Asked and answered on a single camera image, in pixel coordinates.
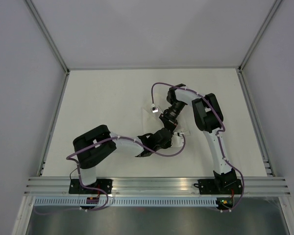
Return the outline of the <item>white cloth napkin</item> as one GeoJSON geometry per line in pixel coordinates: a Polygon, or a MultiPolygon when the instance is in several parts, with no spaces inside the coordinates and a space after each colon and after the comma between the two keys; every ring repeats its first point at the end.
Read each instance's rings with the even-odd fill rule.
{"type": "MultiPolygon", "coordinates": [[[[151,110],[151,99],[146,101],[142,106],[142,127],[144,133],[155,133],[159,129],[163,128],[164,125],[160,120],[159,116],[170,104],[166,100],[166,96],[160,95],[159,93],[154,94],[155,107],[158,108],[158,112],[153,113],[151,110]]],[[[177,118],[178,126],[174,130],[175,133],[183,133],[185,136],[190,135],[190,131],[183,114],[180,114],[177,118]]]]}

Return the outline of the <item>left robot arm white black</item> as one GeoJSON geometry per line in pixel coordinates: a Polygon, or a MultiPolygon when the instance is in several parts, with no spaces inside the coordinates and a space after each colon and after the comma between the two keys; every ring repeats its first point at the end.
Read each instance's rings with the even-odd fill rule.
{"type": "Polygon", "coordinates": [[[96,166],[112,153],[149,157],[160,149],[170,148],[172,132],[162,128],[135,138],[119,136],[100,125],[73,140],[79,162],[80,188],[87,194],[97,189],[96,166]]]}

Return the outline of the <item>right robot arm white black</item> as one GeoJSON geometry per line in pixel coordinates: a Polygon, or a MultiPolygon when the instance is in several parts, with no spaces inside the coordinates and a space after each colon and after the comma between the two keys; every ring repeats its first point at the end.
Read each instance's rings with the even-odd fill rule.
{"type": "Polygon", "coordinates": [[[223,147],[222,132],[225,131],[223,114],[218,100],[213,93],[200,95],[184,84],[170,86],[167,101],[171,105],[161,115],[164,127],[171,132],[178,126],[177,117],[182,109],[188,105],[192,107],[195,124],[207,139],[213,164],[214,188],[219,193],[241,188],[241,181],[237,179],[234,167],[226,159],[223,147]]]}

